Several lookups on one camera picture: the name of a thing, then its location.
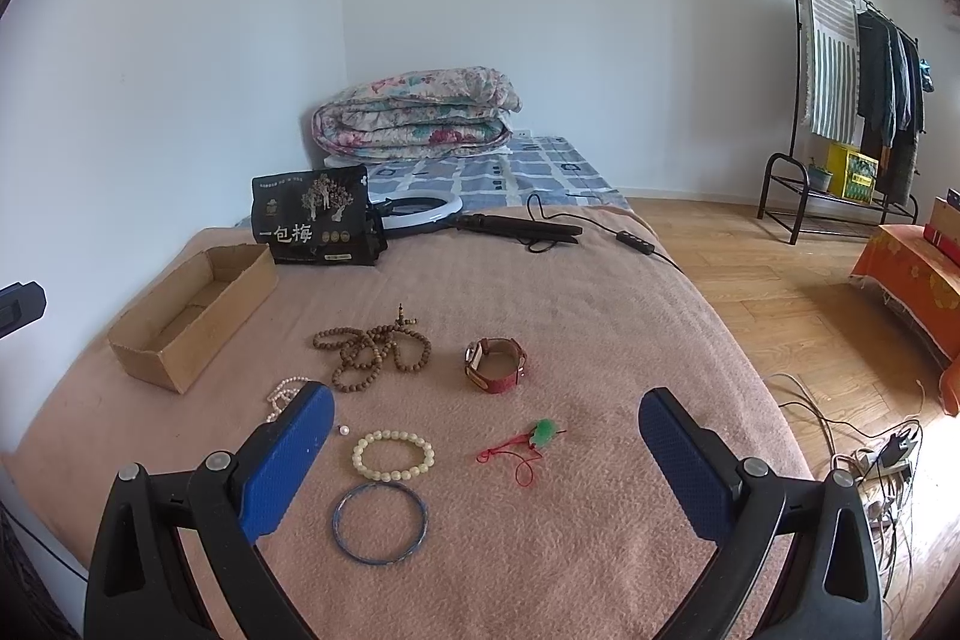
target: silver screw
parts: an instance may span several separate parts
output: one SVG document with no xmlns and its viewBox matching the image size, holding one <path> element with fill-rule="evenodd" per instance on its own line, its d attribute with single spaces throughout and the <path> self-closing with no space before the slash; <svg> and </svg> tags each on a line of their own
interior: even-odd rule
<svg viewBox="0 0 960 640">
<path fill-rule="evenodd" d="M 835 469 L 833 471 L 833 482 L 844 488 L 850 488 L 853 485 L 853 475 L 845 469 Z"/>
<path fill-rule="evenodd" d="M 139 474 L 140 467 L 138 464 L 125 464 L 120 467 L 120 471 L 117 472 L 117 477 L 119 477 L 120 480 L 133 480 Z"/>
<path fill-rule="evenodd" d="M 743 471 L 751 477 L 765 477 L 770 472 L 770 467 L 762 458 L 750 456 L 743 459 Z"/>
<path fill-rule="evenodd" d="M 211 472 L 220 472 L 220 470 L 227 469 L 230 466 L 230 455 L 226 451 L 210 453 L 204 463 Z"/>
</svg>

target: blue bangle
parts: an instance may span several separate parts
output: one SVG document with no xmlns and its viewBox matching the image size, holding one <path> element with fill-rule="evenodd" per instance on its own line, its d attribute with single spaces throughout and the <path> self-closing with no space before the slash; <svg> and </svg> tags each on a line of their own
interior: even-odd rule
<svg viewBox="0 0 960 640">
<path fill-rule="evenodd" d="M 342 536 L 340 535 L 340 516 L 343 514 L 344 505 L 347 504 L 347 500 L 356 496 L 361 491 L 366 491 L 368 488 L 377 488 L 377 487 L 395 488 L 397 491 L 405 491 L 407 494 L 409 494 L 413 498 L 413 500 L 416 502 L 416 505 L 419 506 L 419 510 L 421 511 L 421 528 L 419 529 L 419 534 L 416 535 L 416 539 L 413 541 L 413 543 L 410 545 L 410 547 L 406 551 L 402 552 L 402 554 L 400 554 L 397 558 L 389 558 L 389 560 L 387 558 L 360 557 L 360 555 L 354 554 L 354 552 L 352 552 L 347 548 L 347 544 L 344 543 L 344 538 L 342 538 Z M 337 547 L 341 551 L 343 551 L 350 558 L 352 558 L 352 560 L 358 561 L 361 564 L 369 564 L 374 567 L 382 567 L 383 565 L 386 565 L 386 564 L 396 564 L 398 561 L 405 560 L 405 558 L 409 557 L 409 555 L 411 555 L 412 552 L 416 551 L 417 548 L 421 547 L 421 543 L 424 542 L 424 538 L 426 537 L 426 519 L 427 519 L 426 503 L 424 503 L 424 500 L 421 500 L 421 498 L 419 498 L 419 496 L 416 495 L 416 492 L 414 492 L 410 488 L 407 488 L 405 485 L 403 485 L 403 483 L 401 482 L 362 482 L 357 487 L 347 491 L 347 493 L 344 494 L 343 498 L 340 501 L 338 501 L 335 509 L 333 509 L 333 539 L 337 543 Z"/>
</svg>

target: checkered sheet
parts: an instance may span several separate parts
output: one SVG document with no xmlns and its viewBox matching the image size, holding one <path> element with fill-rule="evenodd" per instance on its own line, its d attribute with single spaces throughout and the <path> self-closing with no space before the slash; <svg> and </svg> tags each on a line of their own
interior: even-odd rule
<svg viewBox="0 0 960 640">
<path fill-rule="evenodd" d="M 534 191 L 544 204 L 630 209 L 623 194 L 563 137 L 513 138 L 507 148 L 469 158 L 368 165 L 368 191 L 374 201 L 394 191 L 443 191 L 460 196 L 467 212 L 523 206 Z"/>
</svg>

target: green pendant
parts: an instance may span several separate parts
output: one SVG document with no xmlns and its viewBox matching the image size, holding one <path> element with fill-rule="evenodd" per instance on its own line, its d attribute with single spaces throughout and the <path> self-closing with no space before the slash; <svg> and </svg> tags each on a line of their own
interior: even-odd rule
<svg viewBox="0 0 960 640">
<path fill-rule="evenodd" d="M 557 424 L 549 418 L 536 421 L 534 432 L 530 435 L 530 444 L 535 448 L 542 448 L 553 439 L 555 434 L 557 434 Z"/>
</svg>

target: wooden floor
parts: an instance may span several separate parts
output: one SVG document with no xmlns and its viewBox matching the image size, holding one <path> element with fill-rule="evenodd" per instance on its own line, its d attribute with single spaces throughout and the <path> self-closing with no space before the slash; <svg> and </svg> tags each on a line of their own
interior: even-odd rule
<svg viewBox="0 0 960 640">
<path fill-rule="evenodd" d="M 899 538 L 904 554 L 896 560 L 884 609 L 891 637 L 910 638 L 960 565 L 960 482 L 954 480 L 960 420 L 942 414 L 940 370 L 920 340 L 880 298 L 848 282 L 864 242 L 802 236 L 791 247 L 784 242 L 786 232 L 769 218 L 761 223 L 752 207 L 630 201 L 760 376 L 796 375 L 824 415 L 864 432 L 880 432 L 920 413 L 923 447 L 911 501 L 912 534 L 907 521 Z M 771 379 L 768 386 L 781 402 L 798 398 L 790 381 Z M 801 408 L 782 412 L 810 470 L 824 477 L 829 451 L 814 417 Z M 871 444 L 846 427 L 833 429 L 838 452 Z"/>
</svg>

